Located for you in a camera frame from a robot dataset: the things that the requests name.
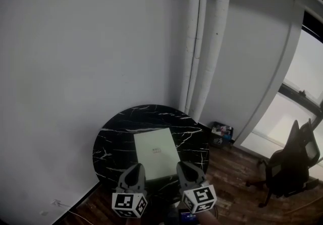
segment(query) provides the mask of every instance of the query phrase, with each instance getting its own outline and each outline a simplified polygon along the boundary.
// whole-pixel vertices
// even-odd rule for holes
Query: white cube
[[[217,196],[213,185],[210,185],[184,191],[182,201],[191,213],[197,213],[212,209]]]
[[[123,218],[140,218],[147,206],[143,194],[112,194],[112,209]]]

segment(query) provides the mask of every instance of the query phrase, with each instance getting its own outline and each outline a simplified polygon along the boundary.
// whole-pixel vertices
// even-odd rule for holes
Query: office chair
[[[246,186],[262,186],[269,188],[265,203],[259,207],[267,206],[272,194],[277,198],[289,197],[305,190],[313,189],[318,185],[318,179],[308,182],[308,169],[314,166],[319,159],[319,149],[313,134],[311,120],[301,128],[295,120],[287,143],[282,150],[273,153],[269,161],[260,160],[258,164],[265,164],[266,180],[259,182],[246,182]]]

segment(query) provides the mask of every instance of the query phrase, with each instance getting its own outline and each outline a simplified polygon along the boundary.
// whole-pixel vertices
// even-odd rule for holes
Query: wooden floor
[[[267,194],[266,187],[246,187],[246,180],[264,179],[264,167],[257,167],[258,159],[236,148],[210,149],[207,179],[214,185],[218,197],[219,221],[226,225],[284,225],[317,224],[323,216],[323,200],[291,215],[284,213],[303,206],[323,196],[323,185],[289,198],[273,196],[265,208],[258,208]],[[111,210],[111,195],[99,186],[83,203],[72,209],[94,225],[124,224],[125,219],[117,217]],[[161,217],[148,213],[142,224],[158,224]],[[60,225],[84,224],[82,218],[68,214]]]

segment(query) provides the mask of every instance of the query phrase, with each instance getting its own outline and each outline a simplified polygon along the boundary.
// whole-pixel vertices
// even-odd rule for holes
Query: black marble table
[[[193,119],[163,105],[141,105],[122,111],[100,130],[93,147],[93,165],[99,180],[114,190],[123,171],[137,164],[134,134],[169,128],[181,161],[208,167],[207,136]],[[179,201],[177,175],[146,182],[148,196],[167,203]]]

